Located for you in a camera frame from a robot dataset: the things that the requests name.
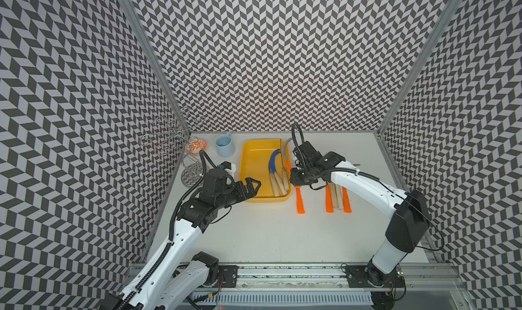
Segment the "grey sickle wooden handle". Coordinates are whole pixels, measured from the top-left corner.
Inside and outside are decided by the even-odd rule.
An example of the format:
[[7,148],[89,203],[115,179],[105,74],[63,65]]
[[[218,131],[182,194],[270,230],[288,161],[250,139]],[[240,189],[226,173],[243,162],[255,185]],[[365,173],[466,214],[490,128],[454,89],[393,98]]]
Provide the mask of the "grey sickle wooden handle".
[[277,153],[277,155],[275,157],[275,168],[276,168],[277,175],[279,177],[279,181],[281,183],[280,188],[279,188],[280,193],[283,196],[287,196],[290,192],[290,184],[288,182],[288,174],[286,172],[285,161],[284,161],[281,150],[279,150],[279,152]]

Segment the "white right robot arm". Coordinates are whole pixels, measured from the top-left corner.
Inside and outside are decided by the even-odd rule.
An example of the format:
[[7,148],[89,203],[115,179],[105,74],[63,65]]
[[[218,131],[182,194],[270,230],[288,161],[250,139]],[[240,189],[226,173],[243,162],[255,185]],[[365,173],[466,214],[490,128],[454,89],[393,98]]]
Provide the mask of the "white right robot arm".
[[431,226],[427,199],[418,190],[406,192],[361,171],[336,152],[322,155],[310,142],[293,150],[297,164],[290,183],[309,186],[323,180],[363,198],[388,218],[385,239],[365,268],[368,283],[382,287],[397,265],[412,253]]

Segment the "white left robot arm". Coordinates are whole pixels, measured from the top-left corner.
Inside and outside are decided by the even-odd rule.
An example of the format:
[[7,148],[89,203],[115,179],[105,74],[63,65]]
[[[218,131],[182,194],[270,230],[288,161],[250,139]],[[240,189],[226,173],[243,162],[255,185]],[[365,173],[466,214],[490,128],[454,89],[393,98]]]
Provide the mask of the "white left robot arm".
[[254,198],[261,186],[252,178],[235,182],[224,170],[207,172],[183,194],[160,248],[119,295],[107,295],[99,308],[176,309],[197,288],[214,286],[219,269],[216,257],[200,252],[179,270],[182,259],[216,221],[220,209]]

